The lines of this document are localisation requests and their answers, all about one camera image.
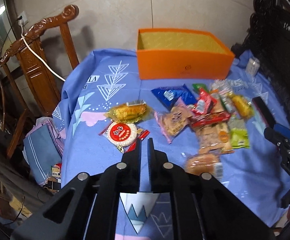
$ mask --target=blue tablecloth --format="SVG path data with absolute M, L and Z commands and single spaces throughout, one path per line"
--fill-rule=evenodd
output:
M 276 121 L 289 126 L 283 107 L 268 80 L 258 74 L 249 79 L 244 69 L 232 65 L 227 79 L 238 94 L 249 98 L 261 96 L 274 114 Z M 144 99 L 156 111 L 164 106 L 151 93 L 161 86 L 184 83 L 210 85 L 212 80 L 198 79 L 139 79 L 134 51 L 121 49 L 94 50 L 68 76 L 62 90 L 62 100 L 55 109 L 55 123 L 65 139 L 62 166 L 62 186 L 80 172 L 90 175 L 103 172 L 121 160 L 121 153 L 98 133 L 109 123 L 103 116 L 111 107 L 127 101 Z M 248 206 L 267 225 L 272 226 L 284 213 L 279 208 L 280 198 L 290 189 L 290 177 L 280 167 L 280 155 L 274 145 L 247 122 L 250 149 L 239 149 L 224 155 L 223 184 Z M 121 194 L 116 227 L 116 238 L 172 239 L 170 199 L 167 194 L 149 192 L 147 139 L 152 137 L 155 149 L 166 152 L 168 160 L 184 165 L 183 153 L 196 154 L 198 141 L 186 128 L 171 144 L 161 134 L 154 119 L 142 122 L 150 135 L 142 143 L 141 183 L 137 194 Z

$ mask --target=orange box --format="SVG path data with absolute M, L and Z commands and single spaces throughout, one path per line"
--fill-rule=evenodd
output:
M 234 54 L 209 32 L 140 29 L 137 41 L 140 79 L 224 79 Z

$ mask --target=white power cord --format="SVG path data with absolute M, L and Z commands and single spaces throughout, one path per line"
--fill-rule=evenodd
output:
M 24 35 L 23 35 L 23 32 L 24 32 L 24 30 L 23 30 L 23 20 L 21 19 L 21 20 L 19 20 L 19 25 L 20 25 L 20 27 L 21 27 L 21 37 L 22 37 L 22 40 L 24 41 L 24 43 L 25 43 L 25 45 L 27 46 L 27 48 L 32 52 L 32 54 L 34 54 L 42 63 L 44 63 L 44 65 L 46 66 L 46 68 L 48 68 L 49 69 L 49 71 L 51 72 L 51 73 L 53 73 L 57 78 L 59 78 L 59 79 L 61 79 L 62 81 L 64 81 L 65 82 L 65 80 L 64 80 L 64 78 L 62 78 L 60 75 L 58 75 L 55 71 L 53 71 L 48 65 L 47 65 L 47 63 L 41 58 L 41 57 L 39 57 L 38 55 L 37 55 L 37 53 L 36 52 L 34 52 L 33 50 L 32 50 L 32 48 L 31 47 L 29 47 L 29 45 L 28 45 L 28 43 L 26 42 L 26 39 L 25 39 L 25 37 L 24 37 Z

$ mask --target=wall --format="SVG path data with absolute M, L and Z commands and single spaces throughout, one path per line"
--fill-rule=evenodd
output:
M 44 17 L 59 14 L 68 4 L 79 7 L 79 16 L 69 23 L 78 58 L 92 49 L 134 49 L 137 30 L 148 27 L 178 27 L 207 30 L 228 47 L 242 42 L 253 12 L 253 0 L 14 0 L 17 13 L 25 11 L 29 28 Z M 71 72 L 59 30 L 43 36 L 49 65 L 61 76 Z M 17 80 L 27 101 L 32 95 L 24 77 Z

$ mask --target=electrical outlet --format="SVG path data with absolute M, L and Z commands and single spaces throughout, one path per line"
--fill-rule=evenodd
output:
M 27 19 L 27 15 L 25 13 L 25 11 L 23 11 L 21 14 L 18 15 L 18 18 L 22 16 L 22 21 L 23 21 L 23 25 L 25 25 L 26 23 L 28 23 L 28 19 Z

